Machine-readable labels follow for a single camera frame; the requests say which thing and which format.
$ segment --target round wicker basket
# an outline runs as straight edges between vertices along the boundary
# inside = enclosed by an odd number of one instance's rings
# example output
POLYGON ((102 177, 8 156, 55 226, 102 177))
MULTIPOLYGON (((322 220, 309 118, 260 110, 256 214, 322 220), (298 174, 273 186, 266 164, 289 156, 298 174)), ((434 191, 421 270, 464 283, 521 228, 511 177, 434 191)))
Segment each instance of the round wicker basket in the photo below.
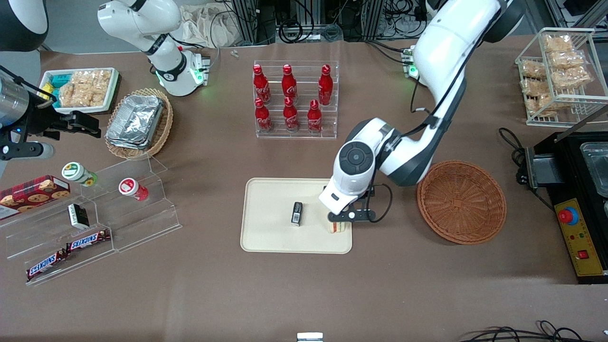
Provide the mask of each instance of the round wicker basket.
MULTIPOLYGON (((153 156, 161 150, 162 146, 165 144, 167 138, 169 137, 169 131, 171 130, 171 125, 173 124, 173 109, 171 107, 171 103, 169 103, 169 99, 165 94, 156 89, 140 89, 132 92, 127 96, 130 95, 156 96, 162 99, 164 103, 161 112, 161 118, 159 119, 158 125, 156 126, 156 131, 154 131, 154 136, 152 137, 152 144, 146 150, 136 150, 135 148, 114 146, 110 144, 109 141, 106 139, 106 145, 108 146, 108 149, 110 150, 110 152, 112 152, 113 155, 125 159, 135 158, 140 155, 143 155, 144 153, 148 153, 148 155, 153 156)), ((112 116, 110 117, 110 120, 108 122, 108 126, 112 124, 112 121, 116 117, 116 112, 118 112, 118 109, 125 101, 127 96, 120 100, 120 102, 114 108, 112 116)))
POLYGON ((506 219, 505 196, 481 167, 463 161, 433 165, 418 185, 418 207, 440 236, 461 245, 492 239, 506 219))

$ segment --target aluminum foil container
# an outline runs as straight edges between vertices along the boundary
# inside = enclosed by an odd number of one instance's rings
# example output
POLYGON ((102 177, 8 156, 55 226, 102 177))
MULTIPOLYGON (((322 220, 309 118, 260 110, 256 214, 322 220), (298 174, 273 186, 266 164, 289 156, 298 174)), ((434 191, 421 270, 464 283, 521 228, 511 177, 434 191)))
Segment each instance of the aluminum foil container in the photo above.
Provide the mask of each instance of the aluminum foil container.
POLYGON ((156 96, 128 96, 121 104, 106 132, 110 144, 146 149, 161 117, 163 102, 156 96))

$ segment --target brown table surface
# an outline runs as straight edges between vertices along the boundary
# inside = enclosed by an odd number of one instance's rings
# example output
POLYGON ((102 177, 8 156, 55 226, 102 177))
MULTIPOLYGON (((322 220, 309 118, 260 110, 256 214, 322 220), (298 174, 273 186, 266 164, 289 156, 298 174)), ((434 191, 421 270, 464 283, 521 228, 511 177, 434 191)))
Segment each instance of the brown table surface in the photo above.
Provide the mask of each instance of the brown table surface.
MULTIPOLYGON (((247 180, 328 178, 359 121, 379 116, 406 131, 422 116, 409 113, 413 82, 366 44, 238 48, 238 59, 225 49, 209 86, 170 97, 175 119, 157 158, 169 168, 167 197, 183 228, 36 287, 24 284, 22 263, 0 257, 0 334, 10 341, 293 341, 297 332, 321 331, 329 342, 457 341, 489 326, 536 331, 535 320, 547 319, 605 340, 608 288, 574 285, 555 214, 515 182, 511 147, 497 133, 508 127, 533 145, 553 132, 523 121, 513 61, 530 39, 510 37, 475 52, 466 68, 466 95, 434 158, 473 162, 502 186, 507 219, 490 242, 448 243, 422 219, 415 188, 394 186, 388 216, 377 225, 356 224, 348 254, 243 251, 247 180), (338 139, 257 139, 251 99, 256 59, 339 60, 338 139)), ((160 88, 144 54, 41 57, 43 70, 117 68, 119 98, 160 88)), ((419 89, 415 103, 432 108, 429 91, 419 89)), ((100 120, 105 126, 108 116, 100 120)), ((120 161, 102 139, 83 134, 62 134, 55 148, 52 159, 9 163, 0 187, 58 175, 71 160, 91 170, 120 161)), ((388 182, 380 174, 378 180, 388 182)), ((379 194, 378 211, 385 198, 379 194)))

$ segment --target red cookie box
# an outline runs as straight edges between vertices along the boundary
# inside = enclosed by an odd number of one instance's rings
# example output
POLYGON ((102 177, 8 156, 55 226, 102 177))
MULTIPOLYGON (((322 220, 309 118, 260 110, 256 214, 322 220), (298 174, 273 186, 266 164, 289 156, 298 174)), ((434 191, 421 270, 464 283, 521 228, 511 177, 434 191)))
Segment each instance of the red cookie box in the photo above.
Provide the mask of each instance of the red cookie box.
POLYGON ((70 196, 70 185, 46 175, 0 192, 0 220, 70 196))

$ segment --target red emergency stop button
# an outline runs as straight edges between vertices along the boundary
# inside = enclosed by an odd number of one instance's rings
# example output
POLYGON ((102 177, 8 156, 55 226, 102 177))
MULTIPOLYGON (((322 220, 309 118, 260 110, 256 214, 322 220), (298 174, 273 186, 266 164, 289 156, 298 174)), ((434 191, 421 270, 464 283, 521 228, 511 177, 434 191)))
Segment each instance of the red emergency stop button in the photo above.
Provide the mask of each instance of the red emergency stop button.
POLYGON ((566 207, 558 212, 560 222, 573 226, 578 223, 578 212, 573 207, 566 207))
POLYGON ((586 250, 578 251, 577 253, 579 259, 589 259, 589 253, 586 250))

